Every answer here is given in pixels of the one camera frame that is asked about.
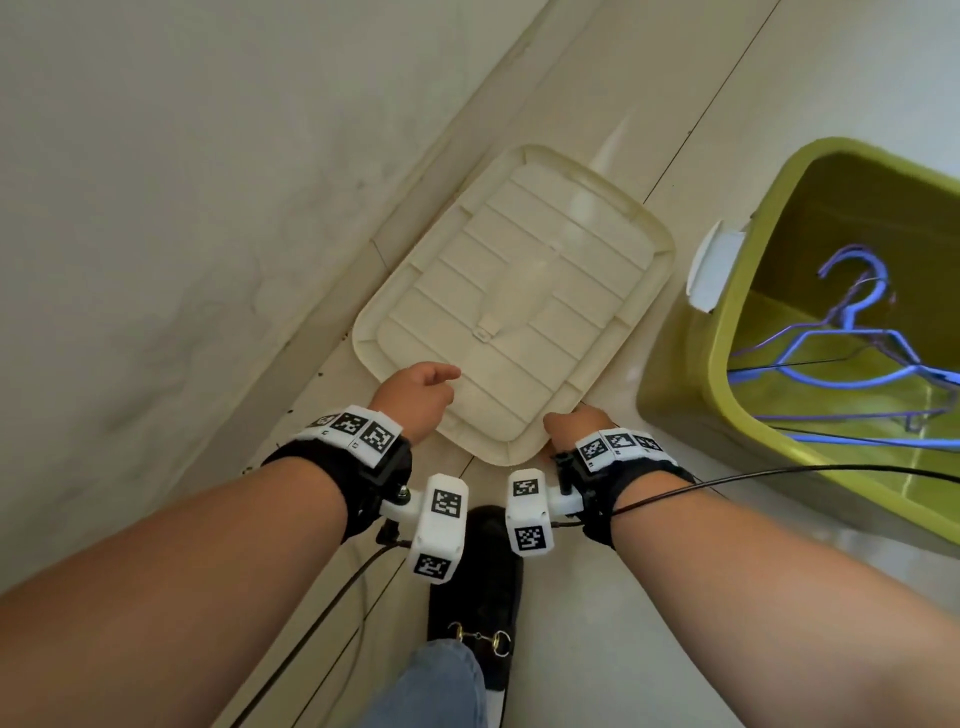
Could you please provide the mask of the person's right hand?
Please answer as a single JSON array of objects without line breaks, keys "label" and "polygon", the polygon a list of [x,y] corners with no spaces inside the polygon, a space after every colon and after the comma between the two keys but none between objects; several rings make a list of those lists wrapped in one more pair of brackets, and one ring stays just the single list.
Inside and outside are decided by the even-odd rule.
[{"label": "person's right hand", "polygon": [[607,412],[582,402],[569,413],[546,413],[542,423],[549,439],[545,447],[549,455],[570,452],[585,437],[618,427]]}]

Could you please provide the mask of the cream plastic bin lid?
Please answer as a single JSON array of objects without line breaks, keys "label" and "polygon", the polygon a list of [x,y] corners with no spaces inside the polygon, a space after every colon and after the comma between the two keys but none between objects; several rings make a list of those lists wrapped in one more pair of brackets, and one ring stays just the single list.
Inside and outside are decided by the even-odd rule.
[{"label": "cream plastic bin lid", "polygon": [[438,433],[492,466],[546,443],[674,268],[667,227],[606,177],[543,145],[505,151],[419,238],[352,327],[379,382],[426,360],[461,369]]}]

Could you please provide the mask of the person's right forearm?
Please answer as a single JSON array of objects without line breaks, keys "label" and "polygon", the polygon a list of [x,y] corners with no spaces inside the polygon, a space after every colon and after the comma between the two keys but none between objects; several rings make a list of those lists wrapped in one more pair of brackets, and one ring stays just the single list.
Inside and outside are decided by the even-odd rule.
[{"label": "person's right forearm", "polygon": [[902,582],[704,490],[610,529],[747,728],[960,728],[960,621]]}]

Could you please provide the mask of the blue jeans leg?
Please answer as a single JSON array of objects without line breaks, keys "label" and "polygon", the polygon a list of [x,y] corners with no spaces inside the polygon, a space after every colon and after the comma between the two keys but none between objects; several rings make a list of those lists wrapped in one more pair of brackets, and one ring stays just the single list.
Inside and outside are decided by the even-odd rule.
[{"label": "blue jeans leg", "polygon": [[426,642],[352,728],[489,728],[487,690],[474,652],[452,638]]}]

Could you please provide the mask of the green plastic storage bin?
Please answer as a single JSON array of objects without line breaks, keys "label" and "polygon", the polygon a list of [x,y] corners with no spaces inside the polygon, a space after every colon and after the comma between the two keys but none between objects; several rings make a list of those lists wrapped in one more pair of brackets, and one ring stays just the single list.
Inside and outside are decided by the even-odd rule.
[{"label": "green plastic storage bin", "polygon": [[827,313],[857,263],[817,272],[847,245],[887,265],[893,300],[870,309],[924,361],[960,364],[960,176],[845,138],[792,154],[741,228],[747,236],[710,313],[678,294],[647,360],[637,409],[648,423],[775,491],[868,533],[960,559],[960,453],[799,443],[754,419],[727,382],[747,311],[763,296],[802,317]]}]

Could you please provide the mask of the person's left hand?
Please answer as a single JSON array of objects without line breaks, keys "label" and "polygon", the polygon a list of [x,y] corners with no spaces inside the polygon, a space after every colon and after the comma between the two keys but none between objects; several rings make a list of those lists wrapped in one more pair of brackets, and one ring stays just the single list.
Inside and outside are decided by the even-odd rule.
[{"label": "person's left hand", "polygon": [[437,430],[453,401],[454,389],[450,381],[435,386],[418,386],[411,376],[410,366],[398,370],[381,383],[367,408],[400,425],[402,435],[415,447]]}]

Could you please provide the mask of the white bin latch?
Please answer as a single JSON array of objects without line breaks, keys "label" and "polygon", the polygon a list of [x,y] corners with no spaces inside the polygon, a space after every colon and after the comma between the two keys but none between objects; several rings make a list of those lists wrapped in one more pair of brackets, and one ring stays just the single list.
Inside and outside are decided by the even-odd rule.
[{"label": "white bin latch", "polygon": [[687,302],[692,309],[711,313],[716,308],[746,237],[746,228],[733,229],[720,220],[702,238],[685,285]]}]

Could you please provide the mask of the blue plastic clothes hanger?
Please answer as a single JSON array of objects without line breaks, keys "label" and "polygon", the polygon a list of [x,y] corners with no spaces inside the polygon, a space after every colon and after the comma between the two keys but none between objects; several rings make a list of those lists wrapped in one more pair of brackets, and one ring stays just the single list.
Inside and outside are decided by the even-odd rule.
[{"label": "blue plastic clothes hanger", "polygon": [[754,415],[798,443],[882,447],[960,454],[960,414],[880,412],[864,415]]},{"label": "blue plastic clothes hanger", "polygon": [[763,374],[779,374],[830,391],[875,389],[908,379],[942,390],[960,389],[960,370],[926,363],[906,334],[889,324],[865,321],[869,310],[894,298],[880,256],[863,245],[846,245],[822,263],[818,279],[824,282],[841,263],[856,263],[861,270],[839,300],[817,320],[790,323],[733,352],[728,381],[748,383]]}]

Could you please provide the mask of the person's left forearm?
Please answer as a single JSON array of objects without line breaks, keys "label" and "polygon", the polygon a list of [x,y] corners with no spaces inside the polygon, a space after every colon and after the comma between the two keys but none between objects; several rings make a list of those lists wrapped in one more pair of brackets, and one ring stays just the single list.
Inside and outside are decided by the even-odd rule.
[{"label": "person's left forearm", "polygon": [[210,728],[346,522],[330,477],[286,458],[0,595],[0,728]]}]

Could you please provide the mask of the black shoe gold buckle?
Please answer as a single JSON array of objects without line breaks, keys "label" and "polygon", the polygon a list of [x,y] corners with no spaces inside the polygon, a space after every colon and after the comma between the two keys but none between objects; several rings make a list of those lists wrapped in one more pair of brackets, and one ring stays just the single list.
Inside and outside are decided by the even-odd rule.
[{"label": "black shoe gold buckle", "polygon": [[505,508],[470,509],[456,572],[429,590],[426,637],[453,641],[471,654],[484,679],[487,728],[502,728],[522,586],[523,561],[512,551]]}]

